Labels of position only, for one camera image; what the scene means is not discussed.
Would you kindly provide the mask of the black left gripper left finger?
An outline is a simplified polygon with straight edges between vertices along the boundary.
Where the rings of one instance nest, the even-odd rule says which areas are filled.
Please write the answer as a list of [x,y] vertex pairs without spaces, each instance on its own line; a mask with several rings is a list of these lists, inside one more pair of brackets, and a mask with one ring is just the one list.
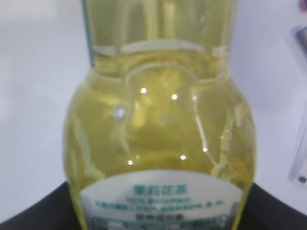
[[80,230],[68,184],[0,224],[2,230]]

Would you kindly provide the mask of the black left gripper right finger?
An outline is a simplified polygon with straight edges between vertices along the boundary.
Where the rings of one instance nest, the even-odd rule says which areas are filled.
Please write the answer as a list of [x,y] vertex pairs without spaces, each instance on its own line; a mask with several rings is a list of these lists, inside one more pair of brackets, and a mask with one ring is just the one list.
[[253,184],[241,218],[242,230],[305,230],[307,216]]

